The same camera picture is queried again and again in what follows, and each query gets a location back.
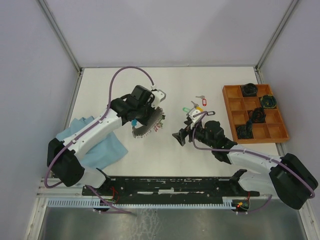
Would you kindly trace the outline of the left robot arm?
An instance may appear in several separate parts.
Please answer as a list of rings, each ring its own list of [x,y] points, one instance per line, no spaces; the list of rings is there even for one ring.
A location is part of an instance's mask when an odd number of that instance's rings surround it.
[[[140,123],[140,127],[132,127],[134,137],[149,133],[162,118],[163,110],[159,105],[165,98],[166,94],[160,89],[149,90],[137,85],[132,93],[111,100],[105,113],[81,130],[63,140],[54,138],[49,142],[49,171],[67,187],[89,185],[99,195],[106,195],[111,189],[108,177],[100,169],[82,166],[81,160],[108,134],[133,120]]]

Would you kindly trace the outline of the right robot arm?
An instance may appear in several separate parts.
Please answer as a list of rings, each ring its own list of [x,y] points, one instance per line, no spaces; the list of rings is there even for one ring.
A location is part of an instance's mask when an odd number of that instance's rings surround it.
[[[200,142],[205,145],[202,150],[210,151],[218,161],[242,167],[241,173],[236,173],[236,179],[229,183],[231,193],[236,196],[246,191],[275,195],[295,210],[315,197],[318,181],[297,156],[266,155],[248,149],[227,138],[218,121],[188,123],[172,136],[181,146],[186,138],[193,144]]]

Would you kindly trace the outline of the green key tag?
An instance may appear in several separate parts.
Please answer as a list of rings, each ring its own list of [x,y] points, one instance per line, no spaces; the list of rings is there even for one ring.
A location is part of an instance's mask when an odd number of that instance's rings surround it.
[[[187,107],[183,107],[182,110],[183,110],[184,112],[186,112],[186,113],[188,113],[188,112],[190,111],[190,109],[187,108]]]

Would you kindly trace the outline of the yellow key tag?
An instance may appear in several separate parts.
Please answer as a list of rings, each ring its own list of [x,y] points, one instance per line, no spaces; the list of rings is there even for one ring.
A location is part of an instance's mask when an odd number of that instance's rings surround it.
[[[201,107],[199,107],[199,106],[196,107],[195,109],[198,110],[198,111],[200,111],[200,112],[203,112],[203,109],[202,109]]]

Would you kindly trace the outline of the silver key on yellow tag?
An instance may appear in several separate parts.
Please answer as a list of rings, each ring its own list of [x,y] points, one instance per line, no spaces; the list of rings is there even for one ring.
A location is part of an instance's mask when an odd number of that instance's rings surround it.
[[[191,101],[191,103],[193,104],[193,107],[194,107],[194,108],[197,108],[197,107],[199,106],[197,103],[195,103],[195,102],[193,102],[193,101]]]

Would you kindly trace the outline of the red key tag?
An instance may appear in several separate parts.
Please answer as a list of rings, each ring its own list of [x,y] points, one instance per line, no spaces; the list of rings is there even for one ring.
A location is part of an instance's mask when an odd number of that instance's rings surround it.
[[[202,98],[202,105],[203,105],[204,107],[207,106],[207,100],[206,100],[205,98]]]

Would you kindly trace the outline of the light blue cloth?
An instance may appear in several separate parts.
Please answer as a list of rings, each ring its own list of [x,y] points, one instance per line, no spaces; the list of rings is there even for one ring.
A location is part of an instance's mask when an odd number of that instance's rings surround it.
[[[69,127],[64,131],[58,133],[56,135],[56,138],[59,141],[62,141],[65,138],[70,137],[71,135],[80,131],[83,127],[91,123],[93,120],[93,116],[90,116],[88,118],[82,117],[79,119],[74,118],[71,121]],[[127,153],[128,150],[118,140],[115,133],[111,132],[104,140],[92,147],[79,162],[82,166],[103,170],[107,166],[122,159]]]

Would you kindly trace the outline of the dark floral scrunchie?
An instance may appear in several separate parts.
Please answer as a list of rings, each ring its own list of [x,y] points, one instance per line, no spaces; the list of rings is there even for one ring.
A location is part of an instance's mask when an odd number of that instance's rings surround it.
[[[238,139],[253,139],[253,125],[251,123],[239,125],[236,127],[236,134]]]

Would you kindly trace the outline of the wooden compartment tray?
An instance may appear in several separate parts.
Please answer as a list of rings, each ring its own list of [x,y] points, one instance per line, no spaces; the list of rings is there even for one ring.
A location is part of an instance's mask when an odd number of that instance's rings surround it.
[[[225,85],[222,92],[235,142],[284,143],[290,139],[268,84]]]

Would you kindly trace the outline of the black orange scrunchie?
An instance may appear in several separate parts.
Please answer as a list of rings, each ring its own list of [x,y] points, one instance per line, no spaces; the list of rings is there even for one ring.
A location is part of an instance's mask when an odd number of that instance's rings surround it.
[[[263,107],[257,107],[248,112],[248,117],[253,124],[265,123],[266,113]]]

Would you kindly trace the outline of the black scrunchie top compartment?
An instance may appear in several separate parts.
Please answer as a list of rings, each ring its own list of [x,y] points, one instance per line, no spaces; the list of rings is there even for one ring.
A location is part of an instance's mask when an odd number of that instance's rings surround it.
[[[247,83],[240,86],[243,97],[256,97],[258,93],[258,88],[253,83]]]

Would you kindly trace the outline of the green yellow scrunchie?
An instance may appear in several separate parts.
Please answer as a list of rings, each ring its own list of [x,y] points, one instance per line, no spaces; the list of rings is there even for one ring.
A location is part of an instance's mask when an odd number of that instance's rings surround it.
[[[263,95],[259,101],[261,107],[264,109],[275,109],[277,107],[277,100],[273,95]]]

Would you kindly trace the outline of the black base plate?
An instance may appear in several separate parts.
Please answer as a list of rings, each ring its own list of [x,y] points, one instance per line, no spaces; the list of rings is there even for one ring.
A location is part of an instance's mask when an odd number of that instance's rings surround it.
[[[214,197],[258,197],[230,177],[112,176],[105,186],[96,188],[100,196],[118,193],[121,198],[138,193],[203,193]]]

